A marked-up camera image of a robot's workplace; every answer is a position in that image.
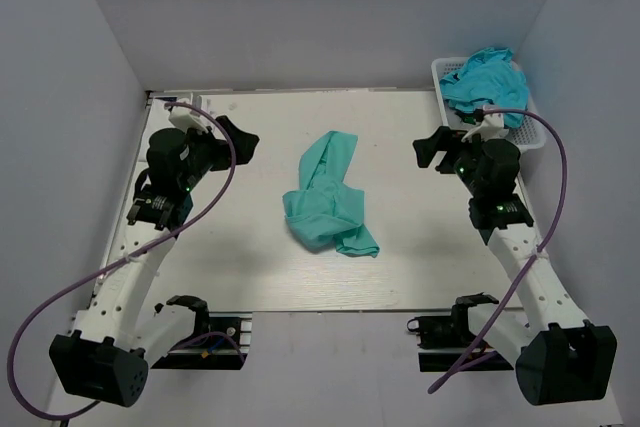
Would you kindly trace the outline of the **teal green t shirt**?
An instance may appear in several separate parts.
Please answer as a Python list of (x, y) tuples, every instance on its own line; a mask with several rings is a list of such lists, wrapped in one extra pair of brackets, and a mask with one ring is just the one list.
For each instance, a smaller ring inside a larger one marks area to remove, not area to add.
[(333, 246), (349, 257), (379, 255), (365, 225), (365, 193), (345, 184), (357, 142), (355, 134), (324, 134), (300, 158), (298, 188), (282, 197), (289, 230), (311, 252)]

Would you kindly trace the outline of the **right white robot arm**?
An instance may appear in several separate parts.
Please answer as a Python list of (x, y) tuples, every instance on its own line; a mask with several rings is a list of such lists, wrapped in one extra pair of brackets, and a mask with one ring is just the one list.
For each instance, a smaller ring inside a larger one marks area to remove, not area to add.
[(417, 164), (457, 176), (469, 190), (473, 227), (496, 257), (518, 297), (526, 320), (505, 311), (488, 294), (460, 297), (451, 309), (453, 337), (471, 349), (486, 344), (515, 370), (532, 405), (601, 400), (617, 350), (608, 326), (593, 324), (557, 277), (537, 235), (534, 220), (516, 193), (521, 153), (506, 139), (483, 140), (448, 127), (414, 141)]

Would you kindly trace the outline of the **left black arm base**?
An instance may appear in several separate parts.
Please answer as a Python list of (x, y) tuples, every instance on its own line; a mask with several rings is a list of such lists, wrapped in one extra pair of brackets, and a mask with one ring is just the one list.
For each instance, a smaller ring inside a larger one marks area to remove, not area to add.
[(175, 295), (154, 306), (137, 339), (152, 369), (235, 371), (248, 357), (252, 321), (250, 313), (212, 312), (199, 297)]

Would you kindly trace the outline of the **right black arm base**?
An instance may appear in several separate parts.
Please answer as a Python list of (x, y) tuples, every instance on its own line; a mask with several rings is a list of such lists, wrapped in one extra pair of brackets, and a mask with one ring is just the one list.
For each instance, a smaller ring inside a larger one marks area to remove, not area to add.
[(499, 301), (484, 293), (462, 296), (448, 313), (422, 315), (407, 321), (407, 332), (418, 340), (422, 373), (444, 373), (453, 365), (475, 338), (468, 328), (468, 310), (483, 304), (498, 305)]

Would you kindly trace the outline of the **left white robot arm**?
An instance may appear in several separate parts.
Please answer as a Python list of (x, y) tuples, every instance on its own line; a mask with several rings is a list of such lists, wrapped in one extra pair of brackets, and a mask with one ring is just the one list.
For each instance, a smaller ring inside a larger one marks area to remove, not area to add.
[(49, 348), (66, 393), (129, 407), (141, 396), (150, 368), (172, 347), (184, 341), (199, 346), (209, 339), (208, 306), (198, 297), (175, 295), (158, 304), (144, 324), (138, 317), (176, 240), (145, 246), (175, 235), (186, 223), (191, 193), (208, 172), (247, 164), (259, 143), (257, 135), (240, 130), (228, 117), (216, 120), (228, 140), (196, 120), (175, 120), (150, 136), (146, 167), (136, 180), (115, 252), (125, 263), (106, 274), (72, 332), (56, 336)]

